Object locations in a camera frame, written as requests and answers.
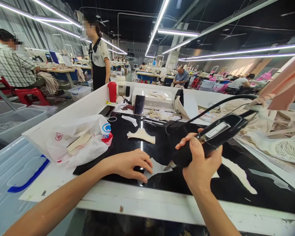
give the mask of hand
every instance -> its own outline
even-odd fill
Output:
[[[222,146],[211,152],[205,159],[204,151],[201,143],[194,136],[196,133],[190,133],[176,146],[176,149],[184,146],[190,140],[190,150],[192,153],[192,162],[188,167],[183,169],[183,176],[187,185],[192,192],[211,191],[210,183],[213,174],[217,171],[222,163]]]
[[[107,170],[108,174],[118,174],[127,179],[137,179],[144,183],[147,183],[147,178],[142,173],[134,171],[135,166],[140,166],[153,173],[153,164],[149,155],[141,151],[141,149],[135,149],[134,151],[124,152],[117,155],[113,155],[103,159],[100,162],[102,168]]]

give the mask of black power cord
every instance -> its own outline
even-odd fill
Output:
[[[252,94],[240,94],[240,95],[235,95],[235,96],[232,96],[232,97],[229,97],[229,98],[226,98],[222,101],[219,101],[218,103],[214,104],[213,106],[209,107],[208,109],[206,109],[204,112],[202,112],[201,114],[197,115],[196,117],[192,118],[191,120],[185,122],[183,125],[179,126],[174,132],[171,133],[171,135],[173,133],[175,133],[177,130],[179,130],[180,128],[184,127],[186,124],[188,123],[191,123],[192,121],[200,118],[201,116],[203,116],[204,114],[206,114],[207,112],[211,111],[212,109],[220,106],[221,104],[223,103],[226,103],[226,102],[229,102],[231,100],[235,100],[235,99],[240,99],[240,98],[247,98],[247,99],[251,99],[251,100],[254,100],[255,98],[257,98],[256,95],[252,95]],[[246,117],[250,114],[253,114],[255,113],[255,111],[247,111],[245,112],[244,114],[242,114],[241,116],[242,117]],[[167,128],[172,126],[174,123],[176,123],[177,121],[174,121],[173,123],[170,123],[168,124],[166,127],[165,127],[165,133],[169,136],[169,134],[167,133]]]

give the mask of black apron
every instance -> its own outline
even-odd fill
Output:
[[[93,51],[94,53],[96,53],[97,51],[97,46],[99,44],[99,42],[101,41],[101,38],[99,38],[96,43],[93,46],[93,50],[92,50],[92,43],[90,43],[89,45],[89,49],[88,49],[88,55],[89,58],[91,60],[92,63],[92,69],[93,69],[93,90],[95,91],[96,89],[100,88],[101,86],[105,85],[105,80],[106,80],[106,66],[104,67],[100,67],[94,64],[93,62],[93,58],[92,58],[92,54]]]

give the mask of black cutting table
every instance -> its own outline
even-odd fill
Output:
[[[138,126],[134,127],[130,121],[122,119],[122,115],[137,119]],[[120,114],[116,112],[112,112],[111,117],[112,116],[117,117],[117,120],[110,122],[111,132],[113,134],[111,146],[104,154],[95,160],[78,166],[73,174],[80,175],[108,156],[132,151],[137,148],[142,148],[143,151],[145,151],[151,158],[153,157],[158,163],[167,165],[175,151],[175,145],[188,133],[197,132],[198,128],[204,128],[204,126],[201,125],[188,124],[183,130],[175,133],[175,135],[167,136],[164,127],[145,123],[141,121],[141,116]],[[177,122],[174,125],[179,126],[182,124],[182,122]],[[128,139],[127,133],[129,131],[135,133],[140,127],[144,128],[149,135],[155,136],[155,144],[136,138]],[[169,128],[169,134],[174,130],[175,128]],[[295,189],[292,186],[289,186],[291,191],[279,188],[273,183],[272,179],[252,174],[248,169],[274,174],[279,177],[249,151],[242,147],[237,141],[232,139],[223,145],[223,157],[236,163],[246,172],[249,183],[256,189],[258,194],[251,194],[228,168],[221,165],[217,171],[220,177],[211,180],[211,190],[217,199],[295,213]],[[143,170],[140,170],[140,168],[137,167],[135,170],[143,172]],[[139,186],[136,180],[126,179],[115,174],[108,175],[104,179]],[[171,172],[154,175],[148,180],[147,184],[143,184],[143,187],[191,195],[183,178],[182,169],[178,167],[174,168]]]

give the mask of plaid shirt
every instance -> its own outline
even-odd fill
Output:
[[[36,65],[21,54],[5,52],[0,43],[0,76],[3,76],[12,87],[27,87],[36,82],[31,70]]]

